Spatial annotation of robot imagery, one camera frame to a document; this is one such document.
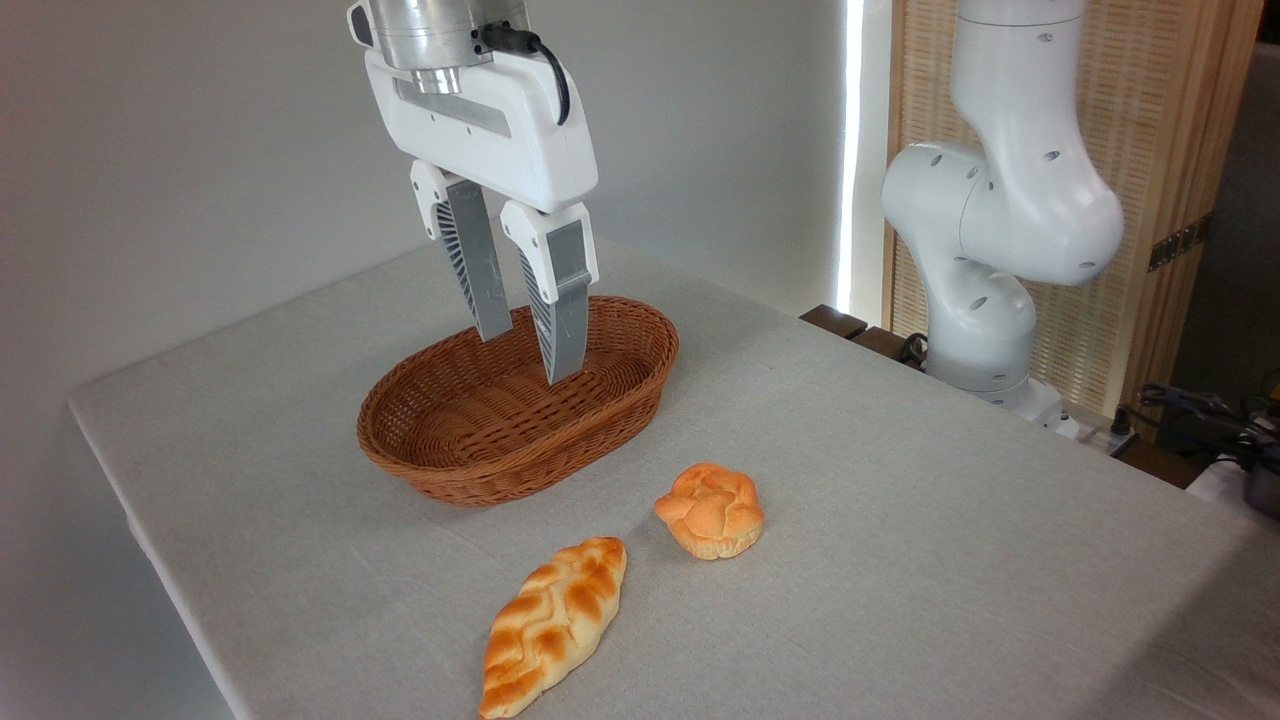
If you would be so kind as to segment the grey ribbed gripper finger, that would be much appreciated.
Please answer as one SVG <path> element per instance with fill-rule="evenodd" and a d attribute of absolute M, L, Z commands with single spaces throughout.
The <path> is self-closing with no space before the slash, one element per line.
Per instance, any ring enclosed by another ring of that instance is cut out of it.
<path fill-rule="evenodd" d="M 512 329 L 483 188 L 415 159 L 410 178 L 428 237 L 443 242 L 483 341 Z"/>
<path fill-rule="evenodd" d="M 600 273 L 589 211 L 579 202 L 540 213 L 509 200 L 500 211 L 520 251 L 549 386 L 581 372 L 588 347 L 589 287 Z"/>

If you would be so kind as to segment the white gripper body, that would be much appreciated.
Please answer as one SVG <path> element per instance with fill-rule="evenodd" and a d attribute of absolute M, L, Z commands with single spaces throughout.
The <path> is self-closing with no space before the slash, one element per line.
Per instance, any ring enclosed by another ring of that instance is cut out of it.
<path fill-rule="evenodd" d="M 599 181 L 593 140 L 572 76 L 563 124 L 556 73 L 541 56 L 500 54 L 465 67 L 458 94 L 424 94 L 375 50 L 364 54 L 394 145 L 543 213 L 588 196 Z"/>

